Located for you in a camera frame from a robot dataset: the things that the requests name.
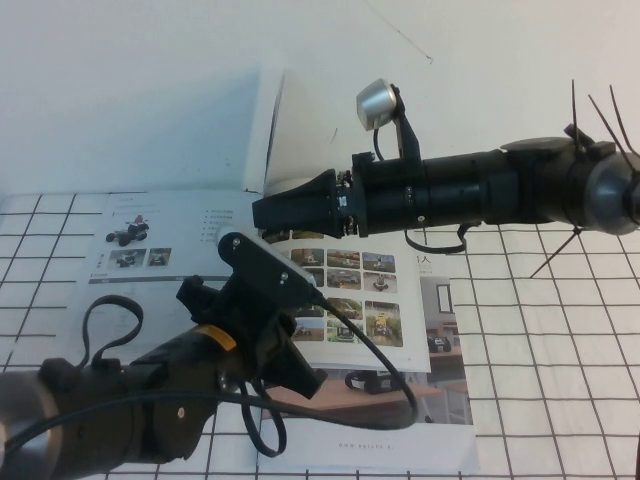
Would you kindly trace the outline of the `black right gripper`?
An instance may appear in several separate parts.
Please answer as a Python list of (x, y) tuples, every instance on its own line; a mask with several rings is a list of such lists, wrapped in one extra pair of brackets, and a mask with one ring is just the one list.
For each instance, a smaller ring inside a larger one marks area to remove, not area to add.
[[(269, 184), (252, 205), (254, 225), (263, 230), (307, 230), (336, 235), (326, 206), (335, 170)], [(368, 237), (426, 225), (426, 173), (419, 158), (380, 161), (371, 152), (352, 156), (337, 175), (337, 213), (343, 235)]]

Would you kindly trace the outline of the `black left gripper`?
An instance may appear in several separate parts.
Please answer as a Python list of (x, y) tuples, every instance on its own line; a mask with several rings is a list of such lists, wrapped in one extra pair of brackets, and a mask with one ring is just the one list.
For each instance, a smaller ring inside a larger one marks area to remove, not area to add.
[(191, 329), (213, 340), (232, 358), (227, 374), (247, 383), (265, 382), (306, 399), (326, 381), (292, 341), (296, 322), (285, 307), (234, 274), (220, 289), (197, 276), (186, 278), (176, 298), (196, 324)]

